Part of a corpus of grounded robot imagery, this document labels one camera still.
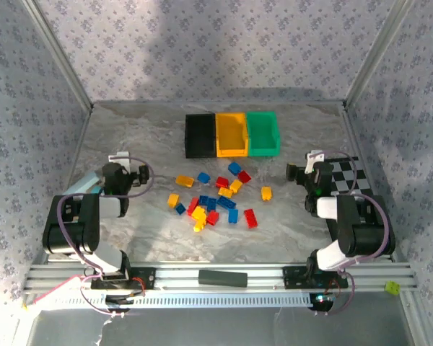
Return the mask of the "dark grey rectangular block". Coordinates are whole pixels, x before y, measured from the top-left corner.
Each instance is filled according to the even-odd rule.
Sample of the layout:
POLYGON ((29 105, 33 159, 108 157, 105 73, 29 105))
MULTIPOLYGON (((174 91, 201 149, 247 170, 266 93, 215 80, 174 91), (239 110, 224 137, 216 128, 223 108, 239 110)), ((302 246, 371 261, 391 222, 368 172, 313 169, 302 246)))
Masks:
POLYGON ((242 272, 200 270, 198 272, 198 283, 200 285, 246 288, 248 285, 248 274, 242 272))

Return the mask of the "aluminium corner post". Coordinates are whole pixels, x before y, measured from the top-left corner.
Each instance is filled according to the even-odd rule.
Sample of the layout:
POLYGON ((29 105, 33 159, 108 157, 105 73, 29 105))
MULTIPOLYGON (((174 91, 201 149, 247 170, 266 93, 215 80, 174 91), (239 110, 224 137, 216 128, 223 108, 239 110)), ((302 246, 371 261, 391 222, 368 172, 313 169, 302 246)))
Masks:
POLYGON ((92 110, 92 102, 87 96, 87 93, 85 92, 79 77, 73 69, 67 54, 65 54, 63 47, 54 34, 50 26, 50 22, 45 18, 38 1, 20 0, 20 2, 29 14, 32 23, 42 37, 45 46, 50 51, 55 64, 61 70, 61 73, 68 82, 77 101, 86 111, 90 112, 92 110))
POLYGON ((386 50, 397 35, 401 25, 415 0, 394 0, 380 31, 371 45, 356 77, 344 100, 344 109, 348 111, 360 98, 375 69, 385 55, 386 50))

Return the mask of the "light blue stapler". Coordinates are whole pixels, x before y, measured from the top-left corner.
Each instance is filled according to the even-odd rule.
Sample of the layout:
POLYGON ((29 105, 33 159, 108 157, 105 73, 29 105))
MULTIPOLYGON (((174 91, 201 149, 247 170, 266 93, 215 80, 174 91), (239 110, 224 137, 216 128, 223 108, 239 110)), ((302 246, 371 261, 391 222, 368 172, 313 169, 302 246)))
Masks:
POLYGON ((73 195, 81 199, 83 195, 103 194, 103 182, 100 173, 90 172, 69 187, 63 195, 73 195))

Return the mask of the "yellow plastic bin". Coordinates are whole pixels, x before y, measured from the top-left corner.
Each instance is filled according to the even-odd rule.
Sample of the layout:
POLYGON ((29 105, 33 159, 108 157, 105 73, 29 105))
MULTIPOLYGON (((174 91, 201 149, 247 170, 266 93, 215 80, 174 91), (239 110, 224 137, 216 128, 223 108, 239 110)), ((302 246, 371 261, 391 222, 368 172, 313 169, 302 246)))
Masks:
POLYGON ((249 136, 246 116, 243 112, 221 112, 216 121, 216 156, 248 156, 249 136))

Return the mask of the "aluminium front rail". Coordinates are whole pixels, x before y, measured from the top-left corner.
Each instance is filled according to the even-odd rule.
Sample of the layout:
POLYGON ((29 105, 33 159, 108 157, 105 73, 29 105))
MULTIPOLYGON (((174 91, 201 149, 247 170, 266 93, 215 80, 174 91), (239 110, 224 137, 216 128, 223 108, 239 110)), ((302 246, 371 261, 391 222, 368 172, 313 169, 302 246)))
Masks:
MULTIPOLYGON (((215 286, 198 284, 199 270, 244 272, 248 275, 247 292, 281 291, 284 289, 283 268, 287 263, 233 263, 210 262, 140 262, 135 267, 154 268, 155 293, 160 291, 179 293, 215 292, 215 286)), ((405 262, 364 263, 346 268, 354 278, 359 292, 380 292, 385 284, 393 281, 402 291, 418 288, 419 282, 410 264, 405 262)), ((49 262, 32 265, 27 274, 23 291, 26 294, 44 293, 84 269, 78 262, 49 262)))

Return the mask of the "black white checkerboard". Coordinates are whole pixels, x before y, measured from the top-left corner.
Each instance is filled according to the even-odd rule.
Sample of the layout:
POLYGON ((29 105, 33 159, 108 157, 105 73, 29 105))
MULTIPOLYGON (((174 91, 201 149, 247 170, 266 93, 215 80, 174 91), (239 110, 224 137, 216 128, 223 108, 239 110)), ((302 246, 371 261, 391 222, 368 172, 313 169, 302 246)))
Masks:
POLYGON ((326 159, 333 165, 331 197, 338 198, 338 218, 327 219, 333 241, 347 257, 371 255, 383 242, 381 254, 395 250, 395 235, 385 202, 371 189, 357 157, 326 159))

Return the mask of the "black plastic bin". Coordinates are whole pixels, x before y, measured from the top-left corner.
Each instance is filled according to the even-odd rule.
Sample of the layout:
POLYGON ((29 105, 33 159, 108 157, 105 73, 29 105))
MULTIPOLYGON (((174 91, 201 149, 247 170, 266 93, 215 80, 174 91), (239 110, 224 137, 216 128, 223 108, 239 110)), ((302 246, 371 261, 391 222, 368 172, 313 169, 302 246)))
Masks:
POLYGON ((184 144, 187 159, 216 157, 215 114, 186 115, 184 144))

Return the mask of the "green plastic bin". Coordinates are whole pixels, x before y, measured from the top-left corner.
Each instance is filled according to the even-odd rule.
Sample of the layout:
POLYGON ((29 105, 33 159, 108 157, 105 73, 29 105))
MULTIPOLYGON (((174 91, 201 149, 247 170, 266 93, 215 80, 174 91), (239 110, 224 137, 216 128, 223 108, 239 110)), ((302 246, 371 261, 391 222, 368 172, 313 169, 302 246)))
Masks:
POLYGON ((281 136, 275 112, 247 112, 248 156, 278 156, 281 136))

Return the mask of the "black circuit board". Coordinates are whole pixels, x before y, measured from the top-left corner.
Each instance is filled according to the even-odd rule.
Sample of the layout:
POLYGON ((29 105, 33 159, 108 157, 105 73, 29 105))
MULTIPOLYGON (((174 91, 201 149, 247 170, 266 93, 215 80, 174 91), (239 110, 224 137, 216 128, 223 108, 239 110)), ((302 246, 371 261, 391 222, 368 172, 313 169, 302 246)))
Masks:
POLYGON ((127 313, 133 306, 134 298, 130 296, 106 296, 105 304, 110 313, 127 313))
POLYGON ((336 297, 332 293, 311 293, 309 310, 315 313, 328 313, 335 301, 336 297))

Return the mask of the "aluminium side rail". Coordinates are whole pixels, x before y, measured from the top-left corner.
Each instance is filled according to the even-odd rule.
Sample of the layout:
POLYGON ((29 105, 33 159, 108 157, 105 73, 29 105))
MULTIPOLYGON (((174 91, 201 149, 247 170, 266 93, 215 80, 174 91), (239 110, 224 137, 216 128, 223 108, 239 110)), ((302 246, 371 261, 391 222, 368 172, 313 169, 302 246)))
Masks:
MULTIPOLYGON (((344 119, 344 124, 346 127, 346 131, 348 133, 349 137, 349 143, 350 146, 353 148, 354 155, 358 157, 358 161, 362 166, 362 169, 364 170, 365 177, 367 179, 367 182, 369 183, 371 193, 374 193, 377 191, 377 188, 374 185, 374 182, 372 181, 372 175, 369 169, 369 165, 366 161, 365 155, 364 155, 364 149, 362 148, 362 145, 359 143, 358 135, 355 132, 355 129, 353 125, 351 124, 351 118, 350 115, 344 110, 342 113, 342 117, 344 119)), ((354 260, 356 263, 364 263, 364 262, 384 262, 384 261, 391 261, 394 262, 394 259, 391 254, 381 254, 380 256, 374 258, 374 259, 368 259, 365 260, 364 257, 366 255, 357 255, 355 257, 348 257, 347 260, 351 261, 354 260)))
POLYGON ((32 193, 39 198, 39 203, 34 205, 29 217, 33 232, 33 264, 43 260, 42 235, 51 201, 54 195, 61 194, 71 185, 90 116, 88 110, 77 121, 47 125, 37 132, 38 151, 36 163, 32 166, 35 172, 32 193))

